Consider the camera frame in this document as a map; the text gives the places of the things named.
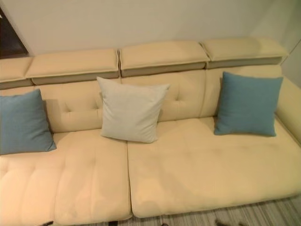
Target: beige sofa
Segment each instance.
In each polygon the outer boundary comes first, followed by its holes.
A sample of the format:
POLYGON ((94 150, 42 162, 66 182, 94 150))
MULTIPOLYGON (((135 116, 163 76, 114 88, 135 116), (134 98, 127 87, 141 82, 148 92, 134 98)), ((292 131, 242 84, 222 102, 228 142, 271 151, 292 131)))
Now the beige sofa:
POLYGON ((223 71, 282 76, 264 38, 169 41, 0 61, 0 94, 40 89, 57 149, 0 157, 0 222, 76 225, 209 210, 301 191, 301 90, 284 78, 276 137, 215 136, 223 71), (171 86, 158 140, 100 135, 96 77, 171 86))

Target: pillow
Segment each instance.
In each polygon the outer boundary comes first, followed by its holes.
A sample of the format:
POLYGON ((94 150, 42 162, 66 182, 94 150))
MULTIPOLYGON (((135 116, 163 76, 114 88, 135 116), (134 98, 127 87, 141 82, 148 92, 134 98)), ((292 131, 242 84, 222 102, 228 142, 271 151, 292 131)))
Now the pillow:
POLYGON ((39 89, 24 95, 0 96, 0 154, 56 149, 39 89))
POLYGON ((133 86, 97 77, 103 95, 102 136, 151 143, 169 85, 133 86))
POLYGON ((283 78, 252 78, 224 72, 214 134, 276 136, 274 112, 283 78))

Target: blue pillow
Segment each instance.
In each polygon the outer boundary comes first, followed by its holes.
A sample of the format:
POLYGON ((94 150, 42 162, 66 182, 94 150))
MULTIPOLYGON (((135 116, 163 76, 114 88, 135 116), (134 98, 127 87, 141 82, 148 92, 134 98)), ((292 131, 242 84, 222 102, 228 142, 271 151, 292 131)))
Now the blue pillow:
POLYGON ((0 154, 54 149, 39 89, 0 97, 0 154))
POLYGON ((283 78, 252 78, 224 72, 214 134, 276 136, 275 111, 283 78))

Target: floor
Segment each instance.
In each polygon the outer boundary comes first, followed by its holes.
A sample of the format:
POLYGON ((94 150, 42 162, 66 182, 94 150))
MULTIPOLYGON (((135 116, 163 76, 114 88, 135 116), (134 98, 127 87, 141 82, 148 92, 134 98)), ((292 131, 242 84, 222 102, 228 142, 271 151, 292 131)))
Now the floor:
MULTIPOLYGON (((277 200, 219 210, 159 216, 131 218, 118 222, 118 226, 215 226, 215 219, 230 226, 301 226, 301 195, 277 200)), ((108 223, 85 226, 108 226, 108 223)))

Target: wall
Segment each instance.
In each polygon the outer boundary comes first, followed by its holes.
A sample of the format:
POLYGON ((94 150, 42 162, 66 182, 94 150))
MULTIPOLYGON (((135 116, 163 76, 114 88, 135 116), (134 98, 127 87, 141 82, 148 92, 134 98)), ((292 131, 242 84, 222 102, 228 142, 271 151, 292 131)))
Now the wall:
MULTIPOLYGON (((300 0, 0 0, 0 5, 32 55, 249 35, 272 37, 290 52, 301 39, 300 0)), ((293 56, 287 60, 294 62, 293 56)), ((300 81, 300 74, 287 72, 300 81)))
POLYGON ((283 62, 282 69, 283 73, 301 88, 301 42, 283 62))

